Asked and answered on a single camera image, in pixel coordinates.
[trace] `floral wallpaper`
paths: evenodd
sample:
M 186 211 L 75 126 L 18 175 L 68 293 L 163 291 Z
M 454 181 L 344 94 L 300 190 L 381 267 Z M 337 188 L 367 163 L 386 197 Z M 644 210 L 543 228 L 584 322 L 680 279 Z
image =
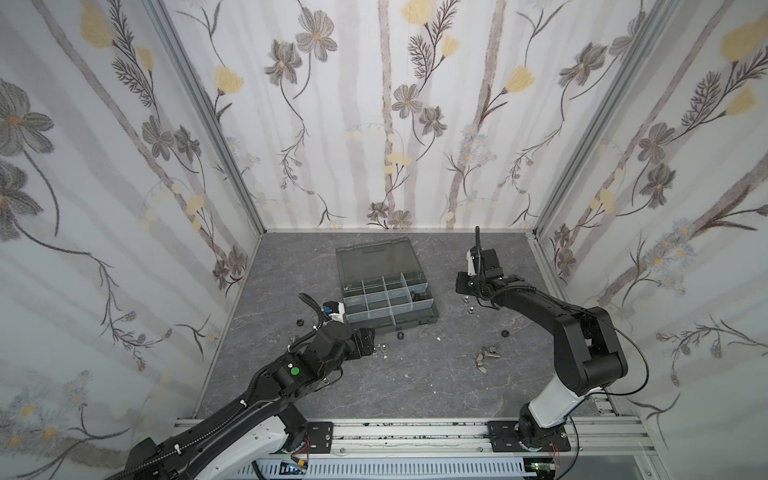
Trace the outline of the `floral wallpaper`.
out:
M 165 2 L 268 228 L 532 230 L 648 0 Z
M 766 6 L 683 2 L 537 232 L 571 300 L 609 310 L 643 349 L 650 382 L 614 398 L 675 478 L 765 468 L 751 445 L 768 425 L 767 105 Z M 645 377 L 624 348 L 614 392 Z
M 0 32 L 3 476 L 103 478 L 191 414 L 258 239 L 140 4 Z

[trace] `gray tabletop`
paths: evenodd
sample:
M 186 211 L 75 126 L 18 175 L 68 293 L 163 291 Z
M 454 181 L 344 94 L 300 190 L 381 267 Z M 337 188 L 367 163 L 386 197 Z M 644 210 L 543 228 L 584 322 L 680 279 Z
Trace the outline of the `gray tabletop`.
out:
M 250 377 L 285 352 L 291 337 L 309 331 L 316 317 L 297 295 L 318 303 L 341 300 L 336 248 L 385 238 L 410 237 L 440 313 L 434 325 L 377 335 L 386 353 L 345 362 L 338 383 L 298 401 L 307 418 L 518 416 L 554 375 L 552 338 L 519 313 L 467 304 L 454 292 L 456 273 L 466 270 L 473 233 L 268 233 L 257 252 L 240 303 L 204 393 L 204 418 L 239 395 Z M 484 233 L 505 273 L 545 288 L 522 233 Z M 467 305 L 475 312 L 468 313 Z M 307 320 L 304 327 L 296 319 Z M 501 331 L 510 332 L 502 338 Z M 483 346 L 500 359 L 475 367 Z M 587 401 L 575 415 L 595 415 Z

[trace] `flower center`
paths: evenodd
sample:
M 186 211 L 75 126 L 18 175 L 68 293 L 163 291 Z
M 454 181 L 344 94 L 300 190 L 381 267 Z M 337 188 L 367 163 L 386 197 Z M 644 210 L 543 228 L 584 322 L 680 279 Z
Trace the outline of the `flower center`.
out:
M 5 117 L 5 121 L 7 121 L 9 124 L 16 125 L 17 127 L 21 127 L 24 124 L 21 118 L 17 117 L 16 115 L 9 115 L 8 117 Z
M 44 440 L 50 440 L 53 439 L 56 436 L 56 427 L 50 426 L 43 430 L 43 439 Z

